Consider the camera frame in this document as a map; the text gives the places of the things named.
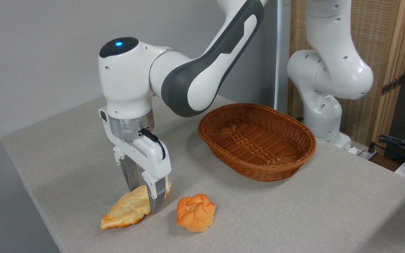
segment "table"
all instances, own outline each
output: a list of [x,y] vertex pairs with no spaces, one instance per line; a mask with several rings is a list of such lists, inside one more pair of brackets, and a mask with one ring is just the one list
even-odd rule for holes
[[[217,97],[212,107],[232,103]],[[183,118],[153,99],[172,189],[141,223],[102,231],[127,191],[98,108],[103,98],[6,136],[2,143],[61,252],[405,252],[405,178],[323,141],[292,177],[258,182],[201,141],[202,115]],[[180,198],[217,204],[201,234],[176,225]]]

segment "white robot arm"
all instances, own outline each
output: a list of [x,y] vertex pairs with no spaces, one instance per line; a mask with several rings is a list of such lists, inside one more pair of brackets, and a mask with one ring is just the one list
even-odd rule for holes
[[166,146],[151,134],[153,93],[180,116],[205,111],[257,31],[266,2],[218,0],[225,22],[196,59],[132,37],[111,40],[101,48],[98,67],[107,106],[99,113],[130,191],[140,185],[136,165],[144,170],[153,213],[163,204],[171,171]]
[[297,51],[287,67],[302,98],[304,124],[316,137],[355,153],[340,132],[342,108],[334,96],[361,99],[373,72],[352,42],[351,0],[307,0],[306,35],[315,50]]

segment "woven rattan panel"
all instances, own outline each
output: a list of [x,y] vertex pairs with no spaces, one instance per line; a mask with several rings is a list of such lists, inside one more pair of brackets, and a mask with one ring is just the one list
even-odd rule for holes
[[[311,49],[306,40],[305,3],[305,0],[292,1],[290,53]],[[371,138],[399,3],[398,0],[352,1],[352,39],[361,58],[373,69],[374,82],[361,100],[339,99],[343,110],[340,130],[362,144]],[[294,85],[289,87],[288,112],[292,117],[303,116],[301,98]]]

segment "brown woven basket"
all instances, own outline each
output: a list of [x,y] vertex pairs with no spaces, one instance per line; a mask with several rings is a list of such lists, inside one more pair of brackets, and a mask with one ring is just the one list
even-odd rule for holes
[[258,104],[219,107],[202,118],[198,133],[222,162],[257,181],[292,176],[316,148],[305,125]]

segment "round bread bun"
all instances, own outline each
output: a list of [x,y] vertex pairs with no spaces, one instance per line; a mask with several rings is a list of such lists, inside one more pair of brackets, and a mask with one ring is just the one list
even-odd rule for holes
[[215,208],[215,203],[210,203],[204,194],[183,197],[177,203],[176,223],[190,232],[204,232],[213,224]]

